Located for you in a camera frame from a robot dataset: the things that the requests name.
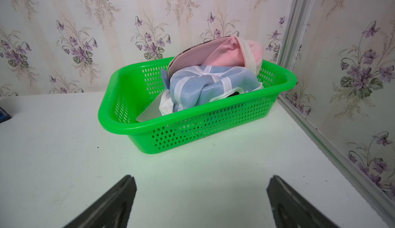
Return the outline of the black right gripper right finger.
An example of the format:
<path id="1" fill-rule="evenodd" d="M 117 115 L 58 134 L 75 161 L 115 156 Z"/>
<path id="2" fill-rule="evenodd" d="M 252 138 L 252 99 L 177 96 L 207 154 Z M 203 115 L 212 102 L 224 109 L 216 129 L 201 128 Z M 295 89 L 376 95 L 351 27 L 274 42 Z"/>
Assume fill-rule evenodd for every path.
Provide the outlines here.
<path id="1" fill-rule="evenodd" d="M 337 227 L 280 176 L 271 177 L 266 192 L 278 228 Z"/>

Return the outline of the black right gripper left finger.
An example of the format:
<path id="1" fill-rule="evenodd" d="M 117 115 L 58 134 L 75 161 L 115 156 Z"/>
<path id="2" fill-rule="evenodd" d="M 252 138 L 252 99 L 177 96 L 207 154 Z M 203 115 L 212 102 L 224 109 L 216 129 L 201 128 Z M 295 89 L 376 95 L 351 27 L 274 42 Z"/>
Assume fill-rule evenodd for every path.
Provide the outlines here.
<path id="1" fill-rule="evenodd" d="M 136 192 L 134 177 L 126 175 L 66 227 L 125 228 Z"/>

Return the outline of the pink baseball cap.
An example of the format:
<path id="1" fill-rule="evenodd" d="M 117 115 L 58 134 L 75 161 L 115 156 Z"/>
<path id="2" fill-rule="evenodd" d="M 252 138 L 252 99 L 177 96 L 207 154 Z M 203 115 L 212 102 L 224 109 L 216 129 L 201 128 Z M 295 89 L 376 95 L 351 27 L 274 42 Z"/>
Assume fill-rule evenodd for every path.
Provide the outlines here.
<path id="1" fill-rule="evenodd" d="M 178 54 L 169 63 L 167 77 L 190 66 L 246 67 L 254 74 L 261 69 L 264 47 L 258 41 L 226 36 L 200 43 Z"/>

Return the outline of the light blue baseball cap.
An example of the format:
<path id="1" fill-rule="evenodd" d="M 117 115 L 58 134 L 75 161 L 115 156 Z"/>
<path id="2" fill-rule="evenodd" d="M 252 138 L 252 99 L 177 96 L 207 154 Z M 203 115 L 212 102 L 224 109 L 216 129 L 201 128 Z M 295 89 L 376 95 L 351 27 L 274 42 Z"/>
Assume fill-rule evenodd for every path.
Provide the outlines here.
<path id="1" fill-rule="evenodd" d="M 161 75 L 165 90 L 137 117 L 138 122 L 263 89 L 257 76 L 241 66 L 194 65 L 177 71 L 170 79 L 165 70 Z"/>

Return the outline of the green plastic basket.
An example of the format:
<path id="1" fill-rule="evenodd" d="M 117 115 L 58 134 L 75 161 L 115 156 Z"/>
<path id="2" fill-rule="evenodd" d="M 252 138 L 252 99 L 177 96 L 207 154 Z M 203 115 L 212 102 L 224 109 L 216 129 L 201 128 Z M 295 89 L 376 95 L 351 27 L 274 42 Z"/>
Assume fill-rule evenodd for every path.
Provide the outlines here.
<path id="1" fill-rule="evenodd" d="M 138 122 L 137 117 L 164 91 L 160 72 L 170 62 L 170 58 L 163 58 L 115 71 L 98 111 L 105 130 L 128 136 L 145 154 L 158 154 L 261 119 L 269 113 L 280 93 L 297 84 L 294 73 L 263 61 L 258 75 L 262 90 Z"/>

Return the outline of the blue black stapler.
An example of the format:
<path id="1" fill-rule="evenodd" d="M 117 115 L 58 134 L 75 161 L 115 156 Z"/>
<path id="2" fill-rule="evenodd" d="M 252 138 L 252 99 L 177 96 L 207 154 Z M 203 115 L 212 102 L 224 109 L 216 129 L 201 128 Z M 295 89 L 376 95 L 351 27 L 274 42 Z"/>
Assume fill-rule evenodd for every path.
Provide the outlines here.
<path id="1" fill-rule="evenodd" d="M 10 120 L 12 117 L 3 108 L 0 108 L 0 123 Z"/>

